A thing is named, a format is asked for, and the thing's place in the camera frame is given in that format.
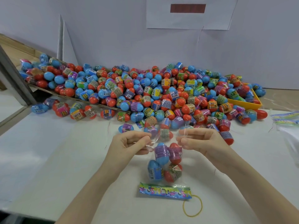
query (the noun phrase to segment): white board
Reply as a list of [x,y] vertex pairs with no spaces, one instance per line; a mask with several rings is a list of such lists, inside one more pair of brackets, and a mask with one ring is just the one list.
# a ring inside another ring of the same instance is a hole
[[[228,30],[238,0],[147,0],[147,28]],[[173,12],[172,4],[205,5],[193,10]]]

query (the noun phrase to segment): red rectangle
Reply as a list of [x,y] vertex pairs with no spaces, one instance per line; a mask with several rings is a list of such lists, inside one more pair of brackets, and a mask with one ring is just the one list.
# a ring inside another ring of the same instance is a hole
[[171,4],[171,13],[204,13],[206,4]]

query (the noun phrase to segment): yellow rubber band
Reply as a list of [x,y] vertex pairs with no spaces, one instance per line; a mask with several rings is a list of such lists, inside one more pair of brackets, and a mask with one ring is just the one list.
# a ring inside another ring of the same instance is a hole
[[[202,200],[200,199],[199,196],[196,196],[196,195],[191,195],[191,196],[198,198],[198,199],[200,200],[200,203],[201,203],[201,206],[202,206]],[[201,207],[201,208],[200,208],[200,211],[199,211],[197,214],[195,214],[195,215],[188,215],[188,214],[186,213],[186,211],[185,211],[185,202],[186,202],[186,200],[184,200],[184,202],[183,202],[183,211],[184,211],[184,213],[185,213],[186,216],[193,218],[193,217],[198,216],[198,215],[200,214],[200,212],[202,211],[202,207]]]

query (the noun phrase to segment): person's right hand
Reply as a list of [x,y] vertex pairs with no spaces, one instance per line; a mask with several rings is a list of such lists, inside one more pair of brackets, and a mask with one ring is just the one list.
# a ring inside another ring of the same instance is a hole
[[223,140],[219,132],[207,128],[179,130],[176,140],[183,149],[203,154],[219,171],[227,173],[235,167],[240,156]]

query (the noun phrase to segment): table surface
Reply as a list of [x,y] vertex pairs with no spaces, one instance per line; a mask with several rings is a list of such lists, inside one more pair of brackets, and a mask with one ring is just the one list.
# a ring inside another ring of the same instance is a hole
[[[112,137],[118,133],[121,124],[116,118],[108,121],[98,117],[75,122],[68,117],[60,119],[53,111],[43,115],[32,113],[24,118],[0,137],[1,153],[14,151],[15,155],[19,155],[19,158],[16,156],[13,161],[6,162],[6,165],[7,170],[16,169],[10,183],[14,180],[15,184],[22,186],[12,195],[11,202],[6,207],[2,206],[2,209],[57,220],[99,168]],[[135,130],[140,130],[136,124],[131,124]],[[272,126],[270,117],[246,126],[233,120],[230,132],[235,142],[232,148],[299,208],[299,169],[280,132],[275,127],[270,131]],[[28,152],[30,155],[25,158],[22,153]],[[161,220],[163,223],[258,223],[233,182],[216,170],[200,153],[191,150],[183,152],[182,180],[191,187],[192,194],[202,199],[203,210],[199,216],[185,216],[183,202],[180,200],[140,194],[139,182],[147,180],[147,162],[151,156],[152,154],[135,156],[132,159],[105,193],[93,223],[137,223],[141,220],[143,223]],[[22,167],[23,162],[33,168],[26,170]],[[17,170],[23,170],[23,173],[18,173]],[[191,199],[185,204],[185,209],[191,215],[196,214],[200,209],[199,200]]]

